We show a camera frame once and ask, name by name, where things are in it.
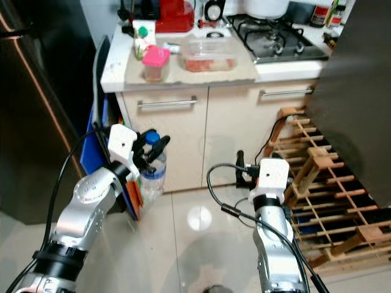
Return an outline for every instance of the red appliance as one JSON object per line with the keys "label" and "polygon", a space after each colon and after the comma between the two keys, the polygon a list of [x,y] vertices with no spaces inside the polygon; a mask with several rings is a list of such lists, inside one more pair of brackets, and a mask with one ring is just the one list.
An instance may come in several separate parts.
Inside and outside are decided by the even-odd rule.
{"label": "red appliance", "polygon": [[188,32],[194,25],[193,6],[184,0],[160,0],[156,32]]}

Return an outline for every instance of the refrigerator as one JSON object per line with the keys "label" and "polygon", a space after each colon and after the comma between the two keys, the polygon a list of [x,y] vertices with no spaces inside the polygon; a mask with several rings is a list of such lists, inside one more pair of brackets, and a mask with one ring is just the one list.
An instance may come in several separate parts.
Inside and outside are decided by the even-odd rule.
{"label": "refrigerator", "polygon": [[390,1],[356,1],[306,113],[380,206],[391,204]]}
{"label": "refrigerator", "polygon": [[[46,222],[62,163],[86,131],[94,55],[79,1],[0,2],[0,204],[25,224]],[[74,157],[53,220],[82,176]]]}

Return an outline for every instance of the green lid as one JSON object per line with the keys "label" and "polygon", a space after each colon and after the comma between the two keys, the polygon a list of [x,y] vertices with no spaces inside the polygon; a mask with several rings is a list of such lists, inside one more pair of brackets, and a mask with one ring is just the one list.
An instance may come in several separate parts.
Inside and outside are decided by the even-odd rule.
{"label": "green lid", "polygon": [[145,26],[139,28],[139,36],[145,38],[148,35],[148,29]]}

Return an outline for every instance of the pink lid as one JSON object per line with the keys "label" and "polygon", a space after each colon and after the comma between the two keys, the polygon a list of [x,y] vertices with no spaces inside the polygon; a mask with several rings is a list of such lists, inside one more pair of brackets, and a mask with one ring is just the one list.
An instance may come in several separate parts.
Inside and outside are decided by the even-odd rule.
{"label": "pink lid", "polygon": [[169,60],[169,57],[170,51],[168,49],[151,46],[142,58],[142,63],[146,66],[163,67]]}

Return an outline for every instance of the clock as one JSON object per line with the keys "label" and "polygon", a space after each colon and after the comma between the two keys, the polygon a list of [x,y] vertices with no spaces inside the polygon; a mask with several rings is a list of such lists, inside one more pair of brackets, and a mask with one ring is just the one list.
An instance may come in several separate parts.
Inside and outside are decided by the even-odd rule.
{"label": "clock", "polygon": [[216,21],[222,18],[225,0],[209,0],[205,3],[203,15],[208,21]]}

